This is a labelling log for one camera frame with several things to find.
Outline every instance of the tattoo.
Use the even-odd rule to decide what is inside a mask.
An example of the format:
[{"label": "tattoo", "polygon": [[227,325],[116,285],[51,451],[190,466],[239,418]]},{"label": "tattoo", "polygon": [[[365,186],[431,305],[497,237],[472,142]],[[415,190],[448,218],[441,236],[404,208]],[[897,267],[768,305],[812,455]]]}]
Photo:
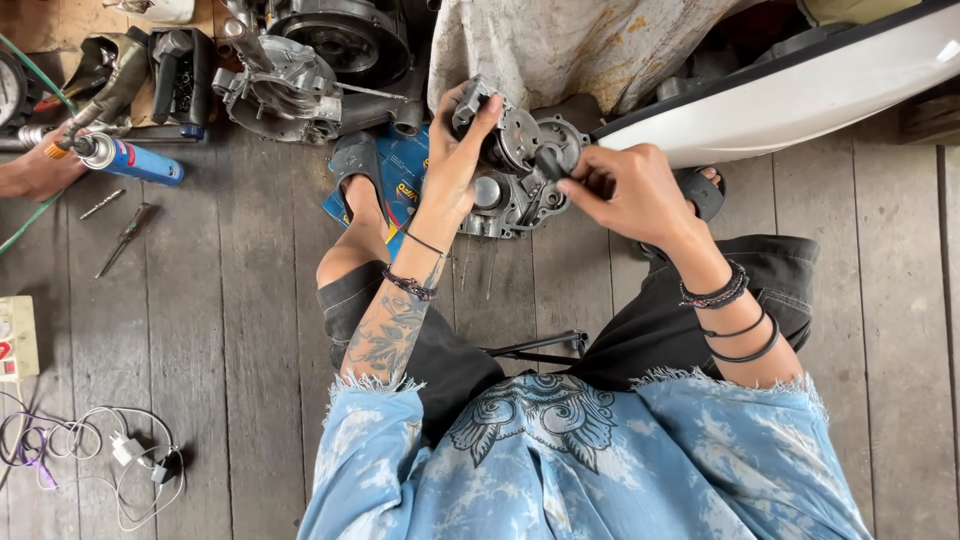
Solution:
[{"label": "tattoo", "polygon": [[[444,260],[440,258],[423,286],[436,286],[443,268]],[[342,369],[350,369],[357,375],[374,375],[384,381],[402,375],[429,305],[384,280],[376,300],[353,332]]]}]

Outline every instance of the spray can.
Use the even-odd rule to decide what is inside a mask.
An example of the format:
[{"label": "spray can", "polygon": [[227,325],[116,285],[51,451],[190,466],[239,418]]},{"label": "spray can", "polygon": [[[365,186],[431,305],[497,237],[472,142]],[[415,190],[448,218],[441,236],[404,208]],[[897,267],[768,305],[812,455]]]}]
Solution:
[{"label": "spray can", "polygon": [[106,134],[77,137],[73,151],[84,164],[95,170],[138,178],[172,187],[183,180],[183,167],[165,158]]}]

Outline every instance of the power strip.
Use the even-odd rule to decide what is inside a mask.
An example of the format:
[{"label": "power strip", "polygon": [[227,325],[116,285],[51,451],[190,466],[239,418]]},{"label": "power strip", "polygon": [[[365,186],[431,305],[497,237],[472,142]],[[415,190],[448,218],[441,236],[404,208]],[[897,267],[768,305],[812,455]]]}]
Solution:
[{"label": "power strip", "polygon": [[20,382],[39,374],[34,299],[0,298],[0,382]]}]

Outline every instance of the sandal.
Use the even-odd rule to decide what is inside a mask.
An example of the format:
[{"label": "sandal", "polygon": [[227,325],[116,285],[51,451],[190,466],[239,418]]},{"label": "sandal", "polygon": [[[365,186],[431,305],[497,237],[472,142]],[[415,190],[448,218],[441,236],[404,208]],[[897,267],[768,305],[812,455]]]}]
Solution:
[{"label": "sandal", "polygon": [[334,189],[340,193],[344,203],[347,220],[353,220],[353,210],[347,204],[347,194],[343,189],[343,182],[355,174],[366,175],[370,178],[373,189],[376,191],[376,200],[380,204],[383,218],[389,225],[393,220],[387,210],[387,201],[384,198],[383,174],[380,172],[380,153],[376,149],[376,139],[367,132],[354,132],[337,139],[333,147],[333,156],[330,157],[330,169],[336,180]]},{"label": "sandal", "polygon": [[[677,180],[677,185],[684,194],[684,198],[693,203],[693,209],[697,217],[707,223],[709,223],[709,221],[713,219],[713,216],[723,207],[724,198],[727,196],[727,181],[719,170],[717,170],[717,175],[720,176],[720,182],[717,183],[717,185],[714,185],[706,176],[700,174],[700,171],[711,167],[712,165],[697,167],[686,173],[683,178]],[[637,258],[660,257],[663,260],[667,260],[666,254],[657,246],[651,246],[643,242],[635,242],[635,246],[631,247],[631,253],[637,256]]]}]

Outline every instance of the bracelet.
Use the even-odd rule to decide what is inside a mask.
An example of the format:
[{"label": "bracelet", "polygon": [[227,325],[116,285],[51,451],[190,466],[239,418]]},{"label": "bracelet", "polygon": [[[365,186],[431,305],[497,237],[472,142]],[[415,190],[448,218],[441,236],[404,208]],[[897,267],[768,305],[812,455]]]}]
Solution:
[{"label": "bracelet", "polygon": [[735,331],[734,333],[717,333],[717,332],[712,331],[712,330],[704,330],[703,328],[700,328],[700,330],[703,330],[703,331],[704,331],[704,335],[705,335],[706,337],[735,337],[735,336],[738,336],[738,335],[740,335],[740,334],[747,333],[748,331],[751,331],[751,330],[753,330],[754,328],[760,326],[760,323],[763,322],[763,318],[766,317],[766,316],[767,316],[767,311],[766,311],[765,309],[761,309],[761,310],[760,310],[760,318],[757,319],[755,323],[753,323],[752,325],[750,325],[750,327],[749,327],[748,329],[746,329],[746,330]]},{"label": "bracelet", "polygon": [[730,263],[733,275],[730,277],[730,281],[718,291],[709,294],[693,294],[686,290],[684,281],[680,280],[680,294],[684,297],[684,301],[680,302],[680,305],[698,307],[699,309],[719,309],[740,298],[743,291],[747,290],[750,277],[747,276],[747,271],[743,269],[743,266],[729,258],[727,262]]},{"label": "bracelet", "polygon": [[437,289],[428,289],[413,278],[399,278],[390,269],[383,271],[383,279],[409,292],[424,302],[437,300]]},{"label": "bracelet", "polygon": [[766,355],[767,353],[770,352],[771,349],[774,348],[774,345],[777,344],[777,340],[780,338],[780,323],[778,323],[777,319],[774,318],[774,316],[771,315],[770,313],[767,313],[767,316],[770,317],[770,320],[774,322],[774,332],[770,334],[770,341],[767,341],[767,344],[764,345],[763,349],[760,349],[758,353],[750,356],[744,356],[742,358],[731,358],[729,356],[718,355],[716,351],[711,349],[709,344],[707,344],[707,349],[710,351],[710,354],[713,355],[713,357],[717,358],[718,360],[723,360],[725,362],[731,362],[731,363],[741,363],[741,364],[744,362],[756,360],[757,358],[760,358],[761,356]]},{"label": "bracelet", "polygon": [[430,244],[424,242],[423,240],[420,240],[420,239],[417,238],[416,236],[413,236],[412,234],[410,234],[410,222],[409,222],[409,221],[407,222],[406,228],[404,228],[404,229],[402,229],[402,230],[403,230],[403,233],[404,233],[404,234],[406,234],[407,236],[410,236],[411,238],[413,238],[414,240],[416,240],[419,245],[421,245],[421,246],[423,246],[424,248],[427,248],[427,249],[429,249],[429,250],[432,250],[432,251],[437,252],[437,254],[440,255],[440,258],[449,258],[449,257],[450,257],[450,252],[448,252],[448,251],[447,251],[447,252],[440,251],[440,250],[438,250],[437,248],[431,246]]}]

